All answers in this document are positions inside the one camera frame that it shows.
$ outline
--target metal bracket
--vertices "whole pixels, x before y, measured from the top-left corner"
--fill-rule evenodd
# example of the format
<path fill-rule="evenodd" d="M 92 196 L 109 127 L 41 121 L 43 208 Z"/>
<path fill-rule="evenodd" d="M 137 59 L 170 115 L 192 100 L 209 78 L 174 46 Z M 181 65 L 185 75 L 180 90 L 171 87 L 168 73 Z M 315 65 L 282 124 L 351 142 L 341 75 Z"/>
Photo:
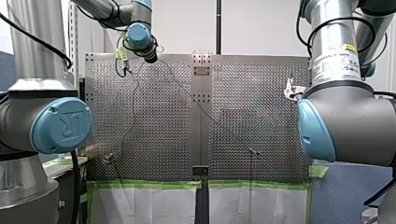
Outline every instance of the metal bracket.
<path fill-rule="evenodd" d="M 283 93 L 287 99 L 298 102 L 302 98 L 305 89 L 306 87 L 293 86 L 293 78 L 290 77 L 288 78 L 286 89 L 283 91 Z"/>
<path fill-rule="evenodd" d="M 209 166 L 193 166 L 192 175 L 209 175 Z"/>
<path fill-rule="evenodd" d="M 193 69 L 195 76 L 210 76 L 210 54 L 193 54 Z"/>

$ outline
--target white paper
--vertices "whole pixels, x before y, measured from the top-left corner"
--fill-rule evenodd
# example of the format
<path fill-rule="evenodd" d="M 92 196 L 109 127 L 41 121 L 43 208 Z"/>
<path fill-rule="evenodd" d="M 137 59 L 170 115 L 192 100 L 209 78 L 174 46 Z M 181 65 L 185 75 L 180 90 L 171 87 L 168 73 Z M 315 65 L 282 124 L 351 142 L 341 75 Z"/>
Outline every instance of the white paper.
<path fill-rule="evenodd" d="M 305 224 L 306 190 L 210 189 L 210 223 Z"/>
<path fill-rule="evenodd" d="M 91 224 L 194 224 L 196 189 L 99 189 Z"/>

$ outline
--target wire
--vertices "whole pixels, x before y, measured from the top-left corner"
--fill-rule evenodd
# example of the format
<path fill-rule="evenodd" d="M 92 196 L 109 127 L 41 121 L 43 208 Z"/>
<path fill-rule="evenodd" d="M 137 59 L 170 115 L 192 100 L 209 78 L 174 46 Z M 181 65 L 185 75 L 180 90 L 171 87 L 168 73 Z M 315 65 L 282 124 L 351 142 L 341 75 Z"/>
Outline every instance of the wire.
<path fill-rule="evenodd" d="M 382 48 L 381 52 L 374 59 L 372 59 L 369 63 L 361 65 L 361 67 L 366 67 L 366 66 L 370 65 L 371 63 L 374 63 L 376 60 L 378 60 L 382 56 L 382 54 L 384 54 L 385 50 L 387 49 L 387 46 L 388 46 L 388 33 L 385 33 L 384 48 Z"/>
<path fill-rule="evenodd" d="M 375 28 L 374 28 L 374 26 L 373 26 L 369 21 L 367 21 L 367 20 L 365 20 L 365 19 L 363 19 L 363 18 L 360 18 L 360 17 L 340 17 L 340 18 L 335 18 L 335 19 L 331 19 L 331 20 L 328 20 L 328 21 L 323 22 L 321 25 L 319 25 L 317 28 L 315 28 L 315 29 L 312 31 L 311 35 L 308 37 L 308 41 L 307 41 L 307 44 L 308 44 L 307 50 L 308 50 L 308 54 L 309 54 L 309 56 L 310 56 L 311 58 L 312 58 L 312 51 L 311 51 L 312 46 L 311 46 L 311 42 L 312 42 L 312 39 L 314 38 L 315 34 L 316 34 L 321 28 L 323 28 L 323 27 L 329 25 L 331 22 L 334 22 L 334 21 L 360 21 L 360 22 L 366 24 L 366 25 L 369 27 L 370 31 L 372 32 L 372 39 L 371 39 L 370 43 L 369 43 L 366 47 L 364 47 L 363 49 L 358 50 L 358 53 L 364 52 L 365 50 L 367 50 L 368 48 L 370 48 L 370 47 L 373 45 L 373 43 L 375 42 Z"/>
<path fill-rule="evenodd" d="M 128 129 L 127 133 L 122 137 L 122 141 L 121 141 L 121 159 L 122 160 L 124 158 L 125 140 L 129 136 L 131 131 L 134 129 L 134 126 L 136 125 L 136 122 L 137 122 L 136 113 L 134 111 L 134 98 L 135 98 L 135 94 L 136 94 L 137 89 L 140 87 L 139 74 L 140 74 L 144 64 L 145 63 L 140 64 L 139 70 L 136 73 L 136 83 L 137 84 L 134 87 L 134 90 L 132 92 L 132 116 L 133 116 L 133 121 L 132 121 L 132 125 Z"/>
<path fill-rule="evenodd" d="M 296 33 L 297 33 L 297 37 L 300 40 L 300 42 L 303 43 L 304 46 L 308 46 L 308 43 L 306 43 L 303 40 L 303 38 L 301 37 L 301 33 L 300 33 L 300 21 L 301 21 L 301 14 L 303 12 L 303 6 L 304 6 L 304 1 L 301 1 L 300 8 L 298 10 L 297 21 L 296 21 Z"/>
<path fill-rule="evenodd" d="M 80 173 L 79 173 L 77 152 L 75 150 L 71 151 L 70 155 L 72 156 L 73 171 L 74 171 L 74 200 L 73 200 L 73 211 L 72 211 L 71 224 L 76 224 L 77 223 L 77 219 L 78 219 L 78 210 L 79 210 L 81 176 L 80 176 Z"/>
<path fill-rule="evenodd" d="M 12 22 L 11 20 L 9 20 L 7 17 L 5 17 L 2 13 L 0 13 L 0 18 L 5 21 L 6 23 L 8 23 L 8 25 L 12 26 L 14 29 L 18 30 L 19 32 L 23 33 L 24 35 L 29 36 L 31 39 L 33 39 L 35 42 L 41 44 L 42 46 L 44 46 L 46 49 L 49 49 L 50 51 L 52 51 L 53 53 L 55 53 L 56 55 L 58 55 L 59 57 L 61 57 L 64 61 L 65 64 L 67 66 L 67 69 L 70 69 L 73 65 L 72 61 L 69 59 L 69 57 L 67 57 L 67 55 L 65 55 L 63 52 L 61 52 L 60 50 L 56 49 L 55 47 L 53 47 L 52 45 L 50 45 L 49 43 L 39 39 L 38 37 L 29 34 L 29 32 L 27 32 L 26 30 L 24 30 L 23 28 L 21 28 L 20 26 L 18 26 L 17 24 L 15 24 L 14 22 Z"/>
<path fill-rule="evenodd" d="M 366 202 L 364 202 L 364 206 L 369 205 L 370 203 L 375 202 L 378 198 L 380 198 L 382 195 L 384 195 L 386 192 L 388 192 L 391 188 L 393 188 L 396 185 L 396 178 L 393 178 L 392 180 L 389 181 L 389 183 L 379 190 L 375 195 L 373 195 L 371 198 L 367 199 Z"/>
<path fill-rule="evenodd" d="M 221 125 L 217 120 L 213 119 L 213 117 L 210 116 L 209 113 L 208 113 L 206 110 L 204 110 L 204 109 L 202 108 L 201 104 L 198 104 L 198 103 L 194 100 L 194 97 L 193 97 L 193 96 L 192 96 L 192 95 L 191 95 L 191 94 L 190 94 L 190 93 L 189 93 L 189 92 L 177 81 L 177 79 L 176 79 L 176 77 L 175 77 L 175 74 L 172 72 L 172 69 L 171 69 L 171 67 L 169 66 L 168 63 L 166 63 L 165 61 L 163 61 L 163 60 L 161 60 L 161 59 L 159 59 L 158 62 L 161 62 L 161 63 L 163 63 L 163 64 L 165 64 L 165 65 L 167 66 L 167 68 L 168 68 L 168 70 L 169 70 L 169 73 L 172 75 L 172 78 L 174 79 L 174 82 L 175 82 L 175 83 L 176 83 L 187 95 L 190 96 L 190 98 L 192 99 L 192 101 L 195 102 L 196 105 L 198 105 L 198 107 L 201 109 L 201 111 L 204 112 L 204 114 L 205 114 L 214 124 L 216 124 L 216 125 L 219 126 L 221 129 L 223 129 L 223 130 L 227 131 L 228 133 L 230 133 L 239 143 L 244 144 L 244 143 L 243 143 L 244 141 L 243 141 L 242 139 L 239 138 L 238 134 L 234 133 L 234 132 L 231 131 L 230 129 L 228 129 L 228 128 L 226 128 L 225 126 Z M 248 149 L 248 151 L 249 151 L 250 153 L 252 153 L 252 154 L 256 154 L 257 156 L 261 155 L 260 151 L 253 150 L 253 149 L 250 148 L 250 147 L 247 147 L 247 149 Z"/>

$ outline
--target blue joint cap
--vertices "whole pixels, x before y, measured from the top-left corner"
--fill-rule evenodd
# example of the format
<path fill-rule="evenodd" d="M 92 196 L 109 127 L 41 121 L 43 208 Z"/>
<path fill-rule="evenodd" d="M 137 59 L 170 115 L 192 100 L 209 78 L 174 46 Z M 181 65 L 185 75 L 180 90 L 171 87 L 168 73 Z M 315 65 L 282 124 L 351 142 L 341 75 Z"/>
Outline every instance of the blue joint cap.
<path fill-rule="evenodd" d="M 66 153 L 84 142 L 91 127 L 90 108 L 78 98 L 65 97 L 40 111 L 33 122 L 30 141 L 37 152 Z"/>
<path fill-rule="evenodd" d="M 335 161 L 332 138 L 315 106 L 306 99 L 298 103 L 299 131 L 304 154 L 315 160 Z"/>
<path fill-rule="evenodd" d="M 140 3 L 143 6 L 148 7 L 148 9 L 152 10 L 152 1 L 151 0 L 132 0 L 131 2 Z"/>
<path fill-rule="evenodd" d="M 375 73 L 376 64 L 375 62 L 370 63 L 369 70 L 364 77 L 372 77 Z"/>
<path fill-rule="evenodd" d="M 128 42 L 133 49 L 146 49 L 151 45 L 151 33 L 143 23 L 132 24 L 126 33 Z"/>

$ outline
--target perforated metal panel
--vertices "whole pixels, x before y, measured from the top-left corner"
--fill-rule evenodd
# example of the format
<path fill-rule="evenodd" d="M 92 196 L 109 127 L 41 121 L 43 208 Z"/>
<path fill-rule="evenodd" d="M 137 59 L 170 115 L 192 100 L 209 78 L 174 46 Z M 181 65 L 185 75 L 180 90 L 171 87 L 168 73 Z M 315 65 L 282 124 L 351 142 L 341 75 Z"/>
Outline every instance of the perforated metal panel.
<path fill-rule="evenodd" d="M 191 179 L 191 63 L 183 58 L 147 64 L 130 61 L 133 75 L 115 72 L 113 57 L 89 59 L 88 102 L 98 155 L 92 179 Z M 114 164 L 106 156 L 114 155 Z"/>
<path fill-rule="evenodd" d="M 88 55 L 90 179 L 190 180 L 193 165 L 209 165 L 210 179 L 306 181 L 296 105 L 283 95 L 291 72 L 305 85 L 306 58 L 212 56 L 204 76 L 191 55 L 161 58 L 173 75 L 164 63 L 134 60 L 122 78 L 114 55 Z"/>
<path fill-rule="evenodd" d="M 308 163 L 301 152 L 296 105 L 283 90 L 292 72 L 305 85 L 308 60 L 291 57 L 214 56 L 211 179 L 302 182 Z M 252 156 L 251 150 L 261 155 Z"/>

